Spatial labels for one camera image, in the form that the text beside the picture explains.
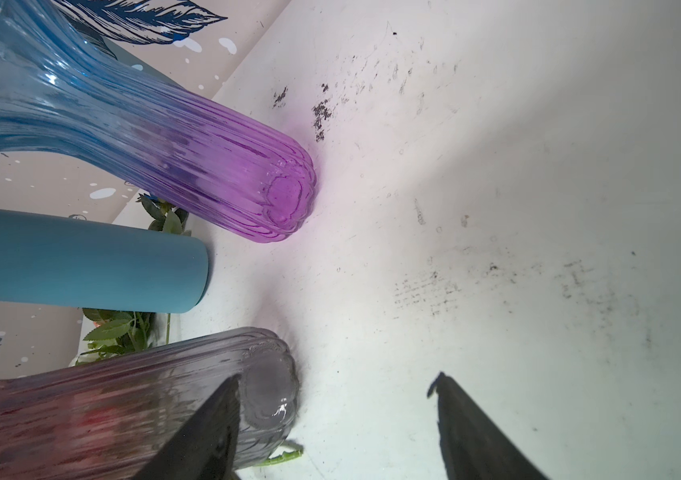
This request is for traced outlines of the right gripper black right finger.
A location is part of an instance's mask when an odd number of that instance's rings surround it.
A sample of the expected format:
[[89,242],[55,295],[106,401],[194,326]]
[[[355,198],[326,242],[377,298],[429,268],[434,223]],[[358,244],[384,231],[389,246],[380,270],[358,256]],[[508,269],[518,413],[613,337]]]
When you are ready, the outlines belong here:
[[427,392],[434,394],[439,446],[449,480],[546,480],[452,377],[440,373]]

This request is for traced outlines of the pink grey glass vase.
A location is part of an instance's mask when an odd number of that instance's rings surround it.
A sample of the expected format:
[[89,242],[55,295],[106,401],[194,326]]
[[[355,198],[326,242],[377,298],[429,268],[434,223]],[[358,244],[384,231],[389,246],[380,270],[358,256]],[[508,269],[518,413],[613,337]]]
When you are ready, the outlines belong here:
[[0,380],[0,479],[126,479],[230,376],[240,380],[235,468],[260,464],[296,421],[288,344],[244,327],[86,365]]

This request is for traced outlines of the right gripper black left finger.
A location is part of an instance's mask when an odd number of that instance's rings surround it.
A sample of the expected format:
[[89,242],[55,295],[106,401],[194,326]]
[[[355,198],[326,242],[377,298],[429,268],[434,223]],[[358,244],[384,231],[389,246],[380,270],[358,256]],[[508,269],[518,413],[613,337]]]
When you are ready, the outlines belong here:
[[240,433],[240,376],[224,380],[132,478],[230,479]]

